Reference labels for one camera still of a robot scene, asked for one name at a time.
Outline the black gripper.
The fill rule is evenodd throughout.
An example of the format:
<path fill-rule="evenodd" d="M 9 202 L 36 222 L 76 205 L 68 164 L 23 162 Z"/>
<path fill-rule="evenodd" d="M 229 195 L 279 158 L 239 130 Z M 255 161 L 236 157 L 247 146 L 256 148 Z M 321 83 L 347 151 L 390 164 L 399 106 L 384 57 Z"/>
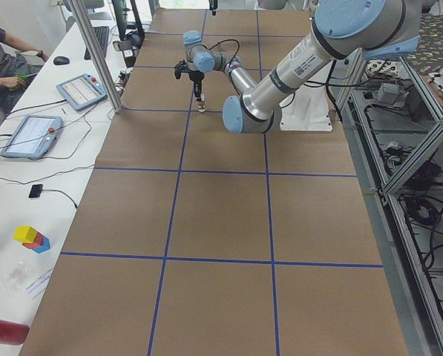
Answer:
<path fill-rule="evenodd" d="M 201 102 L 202 101 L 202 82 L 204 80 L 204 73 L 198 70 L 189 70 L 188 76 L 190 80 L 194 83 L 194 100 Z"/>

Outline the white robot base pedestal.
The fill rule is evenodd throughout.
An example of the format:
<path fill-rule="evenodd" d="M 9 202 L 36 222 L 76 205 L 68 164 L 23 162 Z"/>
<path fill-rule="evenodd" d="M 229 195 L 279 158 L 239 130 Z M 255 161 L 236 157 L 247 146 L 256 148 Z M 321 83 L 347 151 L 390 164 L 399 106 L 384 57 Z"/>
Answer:
<path fill-rule="evenodd" d="M 302 85 L 295 94 L 284 99 L 280 106 L 282 131 L 330 132 L 329 100 L 323 85 Z"/>

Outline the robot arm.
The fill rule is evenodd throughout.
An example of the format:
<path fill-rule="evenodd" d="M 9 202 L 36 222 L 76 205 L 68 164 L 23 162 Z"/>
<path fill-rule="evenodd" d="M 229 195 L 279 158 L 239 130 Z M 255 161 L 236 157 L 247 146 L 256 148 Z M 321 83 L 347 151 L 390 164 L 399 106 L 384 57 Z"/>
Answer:
<path fill-rule="evenodd" d="M 332 60 L 361 49 L 364 59 L 391 59 L 413 52 L 419 42 L 421 1 L 320 1 L 310 34 L 305 36 L 260 82 L 239 61 L 225 68 L 238 96 L 223 105 L 223 124 L 235 134 L 322 131 L 316 99 L 296 97 L 291 109 L 283 100 Z"/>
<path fill-rule="evenodd" d="M 174 67 L 176 79 L 187 73 L 193 82 L 194 98 L 199 104 L 204 103 L 202 81 L 207 73 L 220 71 L 228 76 L 238 94 L 253 88 L 257 82 L 244 68 L 240 57 L 235 54 L 226 54 L 219 50 L 207 48 L 203 44 L 202 34 L 190 30 L 183 34 L 183 44 L 186 58 Z"/>

